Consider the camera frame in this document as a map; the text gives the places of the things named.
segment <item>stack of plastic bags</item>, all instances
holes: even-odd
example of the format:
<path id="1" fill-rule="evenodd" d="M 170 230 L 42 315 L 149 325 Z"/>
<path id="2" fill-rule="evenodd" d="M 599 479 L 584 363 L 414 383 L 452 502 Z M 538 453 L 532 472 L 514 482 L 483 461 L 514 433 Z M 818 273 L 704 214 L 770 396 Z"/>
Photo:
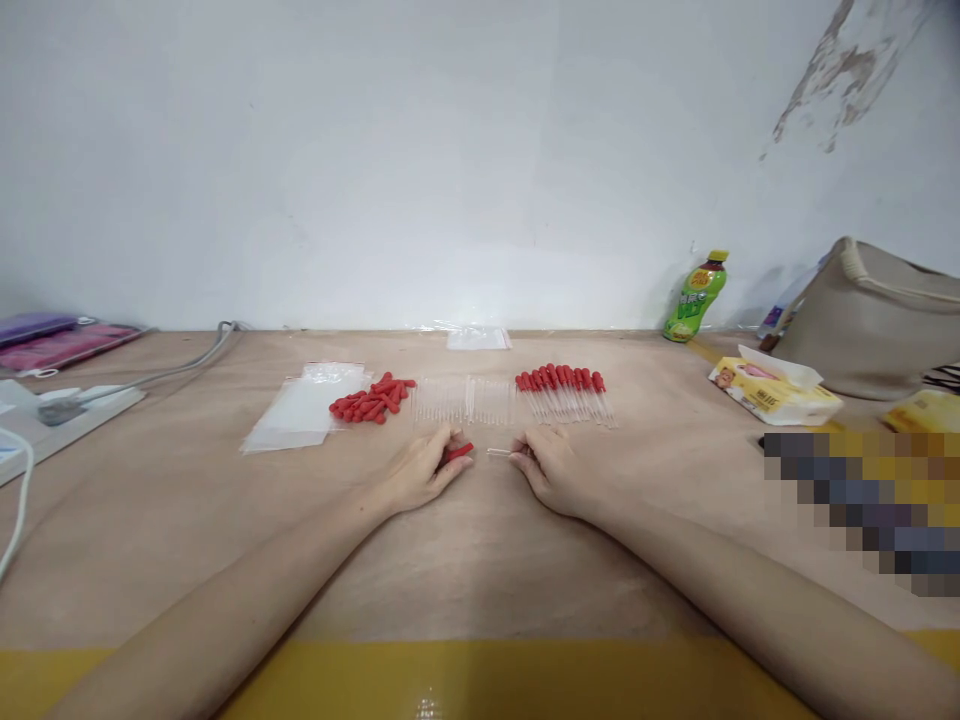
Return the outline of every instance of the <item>stack of plastic bags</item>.
<path id="1" fill-rule="evenodd" d="M 371 375 L 358 363 L 310 363 L 298 378 L 288 378 L 273 404 L 243 442 L 244 454 L 321 445 L 327 434 L 347 427 L 329 406 L 359 392 Z"/>

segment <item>green bottle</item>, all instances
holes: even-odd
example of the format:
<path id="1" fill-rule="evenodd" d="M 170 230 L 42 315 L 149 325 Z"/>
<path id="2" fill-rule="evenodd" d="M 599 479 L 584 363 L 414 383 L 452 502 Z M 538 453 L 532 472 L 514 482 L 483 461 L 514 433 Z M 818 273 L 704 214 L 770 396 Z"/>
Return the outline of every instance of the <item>green bottle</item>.
<path id="1" fill-rule="evenodd" d="M 727 284 L 723 261 L 729 255 L 726 250 L 713 250 L 707 261 L 687 276 L 677 309 L 663 326 L 663 336 L 667 340 L 687 342 L 700 332 L 707 308 Z"/>

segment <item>white wall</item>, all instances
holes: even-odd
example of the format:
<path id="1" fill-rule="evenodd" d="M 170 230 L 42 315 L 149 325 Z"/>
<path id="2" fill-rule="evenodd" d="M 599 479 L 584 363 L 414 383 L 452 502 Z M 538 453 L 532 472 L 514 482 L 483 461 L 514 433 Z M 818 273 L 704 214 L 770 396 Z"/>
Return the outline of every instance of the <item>white wall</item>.
<path id="1" fill-rule="evenodd" d="M 726 247 L 729 325 L 845 233 L 960 274 L 954 4 L 834 152 L 770 141 L 837 2 L 7 0 L 0 312 L 652 327 Z"/>

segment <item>pink case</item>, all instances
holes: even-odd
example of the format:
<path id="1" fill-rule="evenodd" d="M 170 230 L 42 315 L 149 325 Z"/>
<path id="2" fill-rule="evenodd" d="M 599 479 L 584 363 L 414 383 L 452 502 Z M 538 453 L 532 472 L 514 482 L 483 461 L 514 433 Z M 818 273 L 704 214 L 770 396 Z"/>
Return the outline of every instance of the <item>pink case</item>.
<path id="1" fill-rule="evenodd" d="M 73 330 L 0 350 L 0 366 L 18 372 L 58 369 L 140 337 L 129 325 L 79 325 Z"/>

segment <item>yellow box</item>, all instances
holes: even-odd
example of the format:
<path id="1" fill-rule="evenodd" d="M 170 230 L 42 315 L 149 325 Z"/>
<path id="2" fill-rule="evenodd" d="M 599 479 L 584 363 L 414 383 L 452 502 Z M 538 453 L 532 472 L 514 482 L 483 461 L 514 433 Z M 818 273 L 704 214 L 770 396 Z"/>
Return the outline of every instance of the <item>yellow box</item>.
<path id="1" fill-rule="evenodd" d="M 884 415 L 883 420 L 897 432 L 960 433 L 960 396 L 920 390 Z"/>
<path id="2" fill-rule="evenodd" d="M 744 358 L 721 358 L 710 380 L 768 425 L 823 425 L 843 400 L 820 385 L 804 390 Z"/>

